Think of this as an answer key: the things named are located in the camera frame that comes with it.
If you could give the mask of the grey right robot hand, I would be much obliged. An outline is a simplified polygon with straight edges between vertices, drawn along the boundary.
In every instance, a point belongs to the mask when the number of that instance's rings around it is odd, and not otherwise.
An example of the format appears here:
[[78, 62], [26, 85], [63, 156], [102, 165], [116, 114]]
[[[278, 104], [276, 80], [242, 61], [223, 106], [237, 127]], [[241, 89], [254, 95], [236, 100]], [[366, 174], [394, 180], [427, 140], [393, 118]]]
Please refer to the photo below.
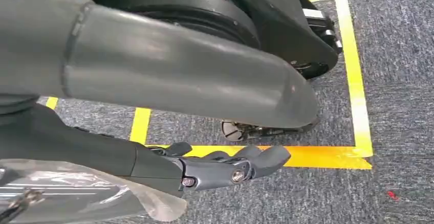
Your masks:
[[1, 0], [1, 158], [70, 162], [176, 197], [270, 175], [281, 146], [214, 160], [157, 154], [65, 125], [41, 96], [296, 129], [317, 117], [286, 57], [308, 28], [280, 25], [267, 0]]

